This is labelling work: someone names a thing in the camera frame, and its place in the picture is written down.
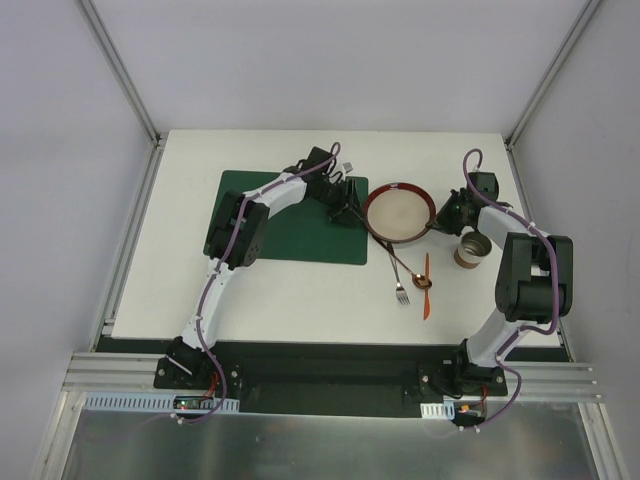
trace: metal frame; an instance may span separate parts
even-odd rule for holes
[[[122,58],[120,58],[120,54],[118,53],[109,32],[107,32],[107,28],[100,18],[100,14],[96,9],[93,0],[76,0],[76,4],[87,21],[87,24],[96,39],[96,43],[100,47],[100,50],[109,64],[118,85],[120,85],[120,88],[122,89],[122,93],[129,102],[129,105],[131,105],[133,113],[135,113],[151,143],[153,145],[157,145],[160,140],[160,134],[158,133],[151,116],[149,116],[147,108],[142,102],[140,94],[129,76],[129,72],[127,72],[127,68],[124,66],[124,62],[122,61]]]
[[[516,190],[518,191],[520,203],[522,204],[522,208],[524,210],[524,216],[527,218],[527,220],[535,222],[535,216],[533,214],[533,209],[531,208],[531,201],[529,200],[529,195],[527,194],[527,190],[525,189],[522,178],[520,177],[520,172],[518,171],[518,161],[516,159],[515,149],[512,146],[507,145],[506,143],[505,147],[507,150],[507,158],[509,159],[509,164],[511,165],[511,173],[513,174],[513,178],[516,181]],[[573,361],[575,359],[575,356],[572,347],[570,328],[568,327],[565,318],[560,318],[560,322],[558,323],[558,325],[558,335],[560,336],[560,343],[567,351],[569,359]]]
[[[191,390],[157,390],[153,387],[158,361],[163,355],[76,353],[64,379],[64,392],[180,393]],[[593,368],[585,363],[509,362],[523,378],[520,402],[602,403],[604,395]],[[507,373],[513,391],[514,375]],[[504,397],[490,397],[495,401]]]
[[[96,43],[111,68],[116,81],[129,102],[134,114],[150,142],[153,152],[148,160],[138,195],[130,214],[128,228],[113,279],[107,291],[101,311],[99,326],[93,347],[102,334],[109,334],[113,318],[117,312],[122,289],[142,226],[142,220],[149,202],[151,190],[164,150],[166,135],[157,131],[139,92],[137,91],[125,65],[111,39],[104,22],[92,0],[75,0],[82,15],[91,29]],[[550,66],[545,71],[533,95],[529,99],[520,118],[508,136],[506,147],[512,165],[514,178],[522,199],[525,213],[533,219],[530,202],[517,171],[517,161],[513,157],[513,146],[526,129],[529,120],[544,100],[554,80],[562,70],[576,44],[594,19],[604,0],[587,0],[578,18],[562,42]],[[572,357],[570,336],[566,326],[561,323],[561,333],[565,348]],[[154,392],[153,378],[159,355],[127,355],[78,353],[71,360],[62,386],[54,417],[46,434],[43,448],[35,465],[32,478],[59,479],[70,452],[73,434],[85,402],[86,392]],[[598,473],[601,478],[627,479],[619,449],[612,435],[606,413],[604,397],[600,385],[594,378],[593,369],[587,364],[578,363],[529,363],[512,362],[512,366],[522,372],[524,388],[520,401],[575,402],[580,406],[585,430],[589,440]],[[514,378],[507,377],[507,385],[513,386]],[[186,391],[167,391],[163,393],[189,393]]]
[[[60,393],[53,419],[31,478],[43,480],[62,478],[80,413],[84,406],[85,396],[85,392],[81,391]]]
[[[149,205],[149,198],[151,197],[153,184],[158,173],[158,168],[160,167],[165,143],[166,137],[161,136],[158,145],[153,147],[147,162],[147,168],[144,176],[142,177],[142,183],[138,189],[135,203],[129,215],[125,237],[118,253],[118,261],[116,262],[116,266],[111,277],[112,279],[109,283],[109,289],[107,290],[107,296],[101,309],[100,317],[98,318],[98,325],[94,335],[93,344],[91,346],[92,350],[95,350],[96,345],[100,340],[100,336],[103,334],[110,334],[113,329],[114,319],[118,311],[118,305],[120,304],[124,284],[127,280],[129,267],[131,266],[131,261],[133,259],[133,252],[135,251],[140,230],[142,229],[142,220],[144,219],[147,206]]]
[[[569,33],[562,41],[558,52],[553,57],[551,64],[549,65],[549,67],[547,67],[547,70],[544,72],[542,79],[536,86],[533,95],[527,102],[527,105],[520,115],[520,118],[518,118],[518,121],[516,122],[516,125],[513,128],[511,134],[508,136],[507,145],[509,147],[515,145],[518,139],[522,136],[522,132],[528,125],[531,116],[535,113],[535,111],[538,109],[538,106],[542,103],[542,100],[548,93],[549,88],[553,84],[554,80],[558,77],[558,74],[569,59],[569,56],[573,52],[575,46],[582,38],[582,35],[587,30],[587,27],[589,27],[589,25],[595,18],[596,13],[599,11],[604,1],[605,0],[587,0],[587,2],[585,3],[582,11],[578,15],[578,18],[571,26]]]
[[[604,404],[582,403],[579,409],[598,476],[603,479],[630,479],[618,444],[612,435]]]

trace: utensil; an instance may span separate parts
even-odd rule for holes
[[[424,261],[424,273],[427,279],[429,279],[429,277],[431,276],[430,271],[431,271],[431,267],[429,265],[429,254],[427,253],[427,258]],[[424,316],[422,317],[422,319],[426,320],[427,318],[429,318],[430,313],[431,313],[431,301],[429,300],[429,289],[426,289],[424,291]]]
[[[400,276],[398,275],[398,265],[396,264],[396,259],[389,253],[389,260],[391,261],[391,266],[393,267],[393,273],[396,274],[396,298],[398,299],[398,303],[400,305],[409,305],[409,295],[407,295],[407,291],[400,283]]]
[[[411,275],[411,281],[413,282],[413,284],[419,288],[420,290],[429,290],[432,286],[433,286],[433,282],[425,277],[424,275],[420,274],[420,273],[413,273],[411,271],[411,269],[409,267],[407,267],[405,265],[405,263],[400,260],[397,256],[395,251],[393,250],[393,245],[391,245],[391,243],[387,243],[386,245],[382,242],[382,240],[380,240],[378,237],[376,237],[375,235],[373,235],[373,239],[382,247],[384,248],[389,255],[391,255],[400,265],[402,265],[402,267],[409,272],[409,274]]]

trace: wire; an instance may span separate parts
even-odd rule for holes
[[[209,410],[204,415],[198,418],[182,418],[182,421],[184,423],[190,423],[190,424],[204,422],[207,418],[211,417],[211,415],[217,412],[220,409],[220,407],[224,405],[224,402],[227,399],[227,379],[224,376],[224,370],[222,369],[222,365],[220,365],[215,355],[211,353],[211,351],[207,348],[207,344],[204,341],[204,337],[202,335],[202,327],[200,325],[201,320],[202,319],[200,318],[196,320],[196,333],[198,334],[198,340],[200,340],[200,345],[202,345],[202,349],[207,354],[207,356],[211,359],[213,364],[216,366],[218,373],[220,374],[220,382],[222,383],[222,395],[220,395],[220,400],[218,401],[218,403],[215,404],[213,407],[211,407],[211,410]]]
[[[437,393],[439,393],[440,395],[451,397],[454,400],[460,400],[462,398],[462,392],[454,393],[449,391],[447,388],[444,388],[442,385],[438,384],[437,378],[438,376],[436,374],[436,375],[432,375],[432,378],[430,379],[431,388],[433,388]]]
[[[220,268],[222,267],[222,264],[227,260],[227,258],[229,258],[229,255],[231,255],[231,251],[233,250],[233,247],[236,243],[236,240],[238,238],[238,233],[240,232],[240,228],[242,226],[242,221],[244,219],[244,212],[247,208],[247,204],[250,201],[253,201],[257,198],[260,198],[262,195],[264,195],[265,193],[273,190],[274,188],[279,187],[280,185],[284,185],[285,183],[290,182],[291,180],[295,179],[295,178],[299,178],[302,177],[304,175],[307,175],[309,173],[313,173],[317,170],[320,170],[321,168],[324,168],[326,165],[330,164],[333,162],[333,166],[335,166],[335,163],[337,163],[337,156],[340,153],[340,143],[339,142],[334,142],[333,145],[331,145],[331,150],[329,151],[329,153],[331,154],[331,156],[325,160],[322,163],[319,163],[318,165],[316,165],[315,167],[311,167],[308,168],[307,170],[304,170],[302,172],[298,172],[295,175],[292,175],[290,177],[287,177],[283,180],[280,180],[278,182],[275,182],[271,185],[268,185],[267,187],[265,187],[263,190],[261,190],[260,192],[257,192],[253,195],[250,196],[245,196],[242,199],[242,202],[240,203],[240,209],[238,210],[238,216],[236,218],[236,224],[233,227],[233,232],[231,232],[231,238],[229,238],[229,243],[227,244],[227,248],[224,251],[224,254],[222,255],[222,257],[220,257],[220,259],[218,260],[218,263],[216,264],[216,266],[214,267],[214,272],[212,272],[211,276],[209,277],[209,280],[207,281],[207,284],[205,285],[204,290],[202,291],[202,295],[200,296],[200,301],[198,302],[198,308],[196,310],[196,333],[198,334],[198,340],[200,341],[200,345],[202,346],[202,349],[204,350],[204,352],[209,356],[209,358],[211,359],[211,361],[213,362],[213,364],[215,365],[216,369],[218,370],[218,372],[220,373],[220,380],[222,382],[222,396],[220,397],[220,401],[214,405],[211,410],[209,410],[207,413],[205,413],[204,415],[202,415],[201,417],[195,418],[195,419],[187,419],[187,418],[182,418],[182,421],[185,423],[199,423],[201,421],[206,420],[207,418],[209,418],[211,415],[213,415],[224,403],[224,401],[226,400],[227,397],[227,380],[224,376],[224,372],[222,370],[222,366],[220,365],[220,363],[218,363],[218,360],[216,359],[216,357],[211,353],[211,351],[209,350],[209,347],[207,347],[207,343],[204,340],[204,336],[202,334],[202,327],[201,327],[201,321],[202,321],[202,309],[204,308],[204,302],[207,298],[207,295],[209,294],[209,290],[211,290],[211,287],[213,286],[213,283],[215,282],[216,278],[218,278],[218,275],[220,275]]]
[[[478,403],[474,403],[472,405],[469,405],[469,407],[477,407],[478,405],[482,405],[482,411],[484,412],[486,410],[486,403],[485,401],[487,400],[487,394],[489,392],[489,389],[486,386],[482,386],[482,399],[478,402]]]
[[[520,390],[522,389],[522,375],[520,375],[519,372],[517,372],[516,370],[514,370],[511,367],[506,366],[504,363],[502,363],[502,355],[504,354],[504,352],[507,351],[507,349],[513,345],[516,340],[518,339],[520,332],[523,331],[534,331],[537,333],[540,333],[541,335],[553,335],[556,330],[558,329],[558,322],[560,321],[560,293],[559,293],[559,285],[558,285],[558,258],[556,256],[556,252],[553,249],[553,246],[551,245],[551,243],[549,242],[549,240],[547,240],[547,238],[543,235],[543,233],[538,230],[535,225],[532,222],[527,221],[524,217],[518,215],[516,212],[514,212],[513,210],[507,208],[507,207],[503,207],[502,205],[498,205],[495,202],[492,202],[491,200],[489,200],[487,197],[485,197],[484,195],[482,195],[478,189],[475,187],[475,185],[473,184],[473,182],[471,181],[471,178],[469,177],[469,172],[467,170],[467,161],[469,160],[469,157],[471,155],[473,155],[474,153],[477,153],[479,158],[478,158],[478,164],[476,165],[476,168],[479,168],[482,165],[482,160],[483,160],[483,154],[482,154],[482,150],[480,150],[479,148],[474,148],[472,150],[469,150],[467,152],[467,154],[464,156],[464,159],[462,160],[462,171],[464,173],[464,178],[467,181],[467,186],[471,189],[471,191],[478,197],[480,198],[483,202],[485,202],[487,205],[489,205],[490,207],[493,207],[503,213],[505,213],[506,215],[509,215],[510,217],[515,218],[519,223],[521,223],[522,225],[524,225],[524,227],[530,231],[531,233],[533,233],[536,237],[538,237],[540,239],[540,242],[542,242],[542,244],[544,245],[544,247],[547,249],[547,254],[549,255],[549,264],[550,264],[550,270],[551,270],[551,290],[552,290],[552,298],[553,298],[553,307],[552,307],[552,312],[551,312],[551,324],[549,325],[549,329],[548,330],[543,330],[541,328],[538,327],[533,327],[533,326],[527,326],[527,325],[523,325],[521,326],[518,330],[516,330],[516,332],[514,332],[514,334],[509,337],[507,339],[507,341],[502,345],[502,347],[500,347],[498,349],[498,351],[496,352],[496,364],[502,368],[505,372],[509,372],[512,373],[513,375],[515,375],[516,379],[517,379],[517,384],[516,384],[516,389],[513,392],[513,395],[511,396],[511,398],[509,399],[509,401],[505,404],[504,407],[502,407],[498,413],[496,413],[495,415],[492,415],[490,418],[487,418],[484,422],[483,425],[487,425],[493,421],[495,421],[496,419],[498,419],[499,417],[501,417],[502,415],[504,415],[504,413],[515,403],[516,398],[518,398],[518,395],[520,395]],[[477,427],[468,427],[465,430],[475,430]]]
[[[553,335],[556,332],[556,330],[558,329],[558,322],[560,321],[560,293],[558,291],[558,289],[559,289],[559,286],[558,286],[558,258],[556,256],[556,252],[553,249],[553,246],[551,245],[549,240],[547,240],[547,238],[544,236],[544,234],[535,227],[535,224],[533,224],[532,222],[529,222],[524,217],[518,215],[516,212],[514,212],[510,208],[503,207],[502,205],[498,205],[497,203],[492,202],[491,200],[489,200],[487,197],[485,197],[484,195],[482,195],[478,191],[478,189],[475,187],[475,185],[471,182],[471,178],[469,178],[469,172],[467,171],[467,161],[469,160],[469,157],[474,153],[477,153],[479,155],[479,157],[480,157],[479,160],[478,160],[478,164],[476,165],[476,168],[479,168],[480,165],[482,165],[482,159],[483,159],[482,150],[480,150],[479,148],[474,148],[472,150],[469,150],[467,152],[467,154],[464,156],[464,160],[462,161],[462,171],[464,172],[464,178],[467,181],[468,187],[471,189],[471,191],[476,196],[478,196],[487,205],[489,205],[489,206],[491,206],[491,207],[493,207],[493,208],[495,208],[497,210],[500,210],[501,212],[509,215],[510,217],[515,218],[518,222],[520,222],[522,225],[524,225],[524,227],[528,231],[530,231],[531,233],[533,233],[536,237],[538,237],[540,239],[540,242],[542,242],[544,247],[547,249],[547,254],[549,255],[549,263],[550,263],[550,267],[551,267],[550,268],[550,270],[551,270],[551,294],[552,294],[552,298],[553,298],[553,307],[552,307],[552,312],[551,312],[551,325],[549,325],[549,329],[548,330],[543,330],[541,328],[533,327],[533,326],[522,326],[522,327],[520,327],[519,330],[520,331],[531,330],[531,331],[540,333],[542,335]]]
[[[327,168],[327,172],[325,173],[325,175],[331,175],[333,173],[333,170],[336,168],[336,165],[338,164],[338,160],[336,160],[336,158],[333,158],[333,161],[331,162],[331,165],[329,165],[329,168]]]
[[[204,400],[209,400],[211,399],[211,397],[213,397],[213,394],[216,391],[216,386],[218,385],[219,378],[220,376],[218,375],[218,372],[216,372],[215,375],[211,375],[211,386],[209,387],[209,390],[207,390],[207,392],[200,397],[201,402]]]
[[[337,171],[335,173],[332,173],[329,176],[329,179],[331,180],[331,183],[338,183],[339,181],[342,180],[343,177],[344,177],[344,175],[342,174],[342,172],[341,171]]]

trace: red plate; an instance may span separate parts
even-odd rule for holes
[[[376,188],[362,207],[367,228],[391,243],[417,240],[429,231],[436,205],[431,196],[410,183],[389,183]]]

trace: spoon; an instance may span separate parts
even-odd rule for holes
[[[433,286],[433,282],[420,273],[413,273],[409,267],[407,267],[402,260],[393,254],[396,261],[404,267],[404,269],[411,275],[411,281],[420,290],[429,290]]]
[[[402,267],[407,272],[409,272],[409,274],[411,275],[411,281],[417,288],[419,288],[420,290],[429,290],[433,286],[433,282],[430,279],[428,279],[427,277],[425,277],[420,273],[413,273],[411,269],[407,267],[402,260],[396,257],[396,253],[393,250],[393,245],[391,245],[390,243],[387,243],[387,245],[385,246],[384,243],[382,243],[381,241],[378,241],[378,243],[382,245],[389,252],[389,254],[393,258],[395,258],[400,265],[402,265]]]

